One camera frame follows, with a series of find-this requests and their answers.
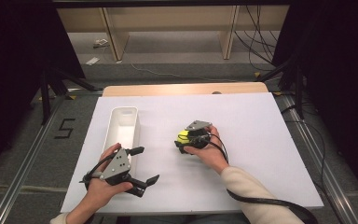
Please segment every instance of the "person's right hand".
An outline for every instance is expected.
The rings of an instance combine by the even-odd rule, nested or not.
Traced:
[[[205,130],[212,135],[211,142],[222,147],[222,143],[217,138],[217,137],[220,138],[217,129],[213,125],[211,125],[209,127],[206,127]],[[218,174],[221,174],[222,171],[226,167],[228,167],[228,163],[226,162],[222,152],[217,147],[211,144],[208,144],[206,147],[202,149],[198,149],[195,147],[184,147],[184,150],[190,154],[194,154],[198,156],[203,163],[213,168]]]

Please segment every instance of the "yellow object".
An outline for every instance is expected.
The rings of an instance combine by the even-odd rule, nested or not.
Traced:
[[[188,140],[187,135],[188,135],[188,131],[182,130],[182,131],[179,132],[179,134],[178,134],[178,139],[177,139],[177,141],[180,142],[181,144],[189,143],[190,141]]]

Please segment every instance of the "white container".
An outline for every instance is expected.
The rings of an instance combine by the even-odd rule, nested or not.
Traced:
[[[138,147],[139,133],[138,109],[136,107],[116,107],[110,115],[103,151],[115,143],[120,143],[122,147],[127,149]],[[129,155],[130,175],[132,177],[135,177],[136,157]]]

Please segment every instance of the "floor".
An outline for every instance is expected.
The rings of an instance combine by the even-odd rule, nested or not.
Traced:
[[[262,36],[273,46],[279,32],[272,33],[263,32]],[[270,54],[268,49],[264,50],[260,44],[252,42],[244,32],[238,34],[267,59]],[[223,60],[216,32],[131,33],[120,62],[113,60],[110,48],[92,47],[96,40],[106,39],[105,34],[68,35],[86,80],[102,86],[111,85],[112,80],[118,85],[208,82],[208,78],[215,82],[252,81],[258,73],[263,75],[267,72],[265,70],[273,68],[265,60],[250,54],[237,37],[234,38],[230,59]],[[99,61],[86,65],[94,57]],[[277,81],[279,76],[266,82],[270,91],[277,90]],[[24,116],[19,131],[13,136],[12,149],[3,152],[0,158],[0,214],[3,220],[0,223],[46,223],[60,212],[92,118],[92,107],[101,94],[74,91],[78,86],[73,83],[67,83],[67,86],[71,89],[69,95],[75,100],[69,96],[55,98],[51,94],[54,119],[49,127],[40,126],[42,105],[40,94],[35,96],[32,109]],[[281,111],[294,103],[292,93],[285,94],[275,97]],[[287,120],[287,127],[310,176],[318,185],[322,184],[320,170],[321,164],[324,164],[327,192],[319,191],[325,207],[312,210],[312,213],[319,223],[339,223],[339,220],[342,223],[358,223],[358,182],[345,160],[339,156],[339,150],[306,94],[303,102],[304,120],[300,120],[294,110],[287,110],[282,115]],[[65,125],[72,125],[75,131],[70,138],[60,139],[65,120]],[[42,144],[38,145],[35,140],[40,140]],[[29,169],[23,166],[24,161],[29,162]],[[12,185],[13,180],[21,182],[18,192],[14,194],[14,200],[6,199],[7,190],[16,189]],[[115,217],[97,216],[93,223],[115,221]]]

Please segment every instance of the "desk leg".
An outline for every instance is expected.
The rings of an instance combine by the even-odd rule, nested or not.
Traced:
[[[110,20],[109,18],[107,8],[102,7],[100,8],[100,10],[101,15],[103,16],[103,23],[105,24],[107,37],[110,43],[110,49],[113,53],[113,58],[115,61],[120,61],[123,59],[124,48],[126,48],[127,41],[130,35],[128,32],[115,31],[115,27],[112,23],[112,20]]]
[[[235,26],[237,23],[237,18],[240,12],[240,7],[233,6],[231,15],[229,18],[229,23],[225,31],[219,32],[220,46],[222,48],[223,59],[229,59],[232,47],[233,35],[235,32]]]

